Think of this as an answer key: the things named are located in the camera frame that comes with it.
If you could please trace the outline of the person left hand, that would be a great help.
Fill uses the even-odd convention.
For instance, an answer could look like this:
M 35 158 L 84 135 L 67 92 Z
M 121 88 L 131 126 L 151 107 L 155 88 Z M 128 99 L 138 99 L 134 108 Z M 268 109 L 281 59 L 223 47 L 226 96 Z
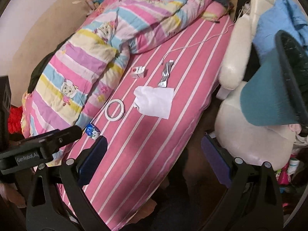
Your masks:
M 24 197 L 10 184 L 2 183 L 0 184 L 1 197 L 5 202 L 11 202 L 16 205 L 17 208 L 25 208 L 26 201 Z

